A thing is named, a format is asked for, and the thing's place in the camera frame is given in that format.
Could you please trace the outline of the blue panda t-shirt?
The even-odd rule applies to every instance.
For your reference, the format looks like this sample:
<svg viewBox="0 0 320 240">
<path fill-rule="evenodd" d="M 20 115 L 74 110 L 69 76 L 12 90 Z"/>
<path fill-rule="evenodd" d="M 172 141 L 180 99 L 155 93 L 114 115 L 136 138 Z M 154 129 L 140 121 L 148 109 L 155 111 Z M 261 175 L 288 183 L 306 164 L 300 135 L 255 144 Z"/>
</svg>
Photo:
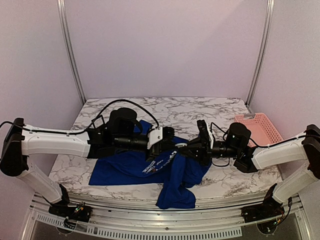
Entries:
<svg viewBox="0 0 320 240">
<path fill-rule="evenodd" d="M 209 165 L 200 165 L 194 158 L 185 157 L 178 151 L 160 154 L 146 161 L 147 148 L 139 140 L 140 147 L 133 147 L 129 136 L 114 135 L 108 141 L 114 147 L 112 154 L 101 156 L 91 174 L 91 186 L 122 186 L 162 184 L 156 206 L 160 209 L 193 209 L 196 197 L 190 191 L 202 182 Z"/>
</svg>

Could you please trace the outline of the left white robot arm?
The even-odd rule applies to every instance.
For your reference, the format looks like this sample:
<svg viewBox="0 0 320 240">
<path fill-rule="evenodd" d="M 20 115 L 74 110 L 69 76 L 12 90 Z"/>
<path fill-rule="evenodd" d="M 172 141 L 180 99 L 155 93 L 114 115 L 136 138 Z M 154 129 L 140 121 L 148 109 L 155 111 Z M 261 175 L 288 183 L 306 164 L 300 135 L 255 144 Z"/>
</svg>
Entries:
<svg viewBox="0 0 320 240">
<path fill-rule="evenodd" d="M 54 183 L 40 169 L 28 164 L 28 157 L 38 154 L 69 155 L 87 159 L 112 156 L 116 150 L 143 152 L 147 161 L 161 153 L 175 151 L 175 130 L 161 127 L 159 123 L 143 133 L 137 120 L 138 114 L 131 108 L 112 110 L 108 120 L 99 112 L 83 130 L 64 131 L 26 125 L 23 118 L 11 122 L 3 141 L 0 170 L 7 176 L 20 178 L 63 216 L 74 213 L 65 187 Z"/>
</svg>

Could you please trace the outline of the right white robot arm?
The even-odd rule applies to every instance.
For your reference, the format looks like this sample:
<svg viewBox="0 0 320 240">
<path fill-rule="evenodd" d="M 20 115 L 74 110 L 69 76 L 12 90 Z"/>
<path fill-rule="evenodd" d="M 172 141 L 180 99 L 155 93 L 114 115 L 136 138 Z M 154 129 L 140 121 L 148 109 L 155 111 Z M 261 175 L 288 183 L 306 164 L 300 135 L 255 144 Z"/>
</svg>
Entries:
<svg viewBox="0 0 320 240">
<path fill-rule="evenodd" d="M 233 158 L 233 165 L 242 173 L 255 173 L 273 165 L 303 160 L 304 165 L 284 181 L 269 188 L 258 213 L 269 218 L 290 197 L 320 179 L 320 129 L 310 124 L 295 137 L 271 144 L 249 146 L 251 131 L 234 122 L 225 132 L 225 140 L 217 141 L 204 120 L 198 120 L 199 136 L 178 145 L 181 155 L 202 165 L 213 158 Z"/>
</svg>

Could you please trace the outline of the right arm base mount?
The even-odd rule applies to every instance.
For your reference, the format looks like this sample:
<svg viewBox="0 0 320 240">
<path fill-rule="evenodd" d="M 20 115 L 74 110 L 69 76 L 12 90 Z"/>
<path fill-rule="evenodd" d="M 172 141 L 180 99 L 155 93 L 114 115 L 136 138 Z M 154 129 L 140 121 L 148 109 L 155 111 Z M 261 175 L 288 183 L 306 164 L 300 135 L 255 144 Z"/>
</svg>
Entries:
<svg viewBox="0 0 320 240">
<path fill-rule="evenodd" d="M 262 203 L 242 207 L 241 216 L 246 223 L 280 216 L 278 220 L 275 220 L 275 225 L 287 218 L 283 204 L 277 202 L 272 197 L 264 199 Z"/>
</svg>

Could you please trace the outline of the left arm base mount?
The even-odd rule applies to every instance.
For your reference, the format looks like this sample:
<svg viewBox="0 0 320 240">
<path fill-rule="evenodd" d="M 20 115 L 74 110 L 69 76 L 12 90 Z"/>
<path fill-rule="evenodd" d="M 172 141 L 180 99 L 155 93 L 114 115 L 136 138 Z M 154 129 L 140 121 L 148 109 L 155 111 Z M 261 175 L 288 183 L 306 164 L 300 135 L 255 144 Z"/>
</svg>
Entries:
<svg viewBox="0 0 320 240">
<path fill-rule="evenodd" d="M 67 189 L 59 184 L 61 189 L 61 200 L 57 203 L 50 203 L 48 212 L 52 215 L 67 218 L 67 220 L 75 220 L 88 223 L 91 218 L 92 207 L 86 205 L 85 202 L 70 203 Z"/>
</svg>

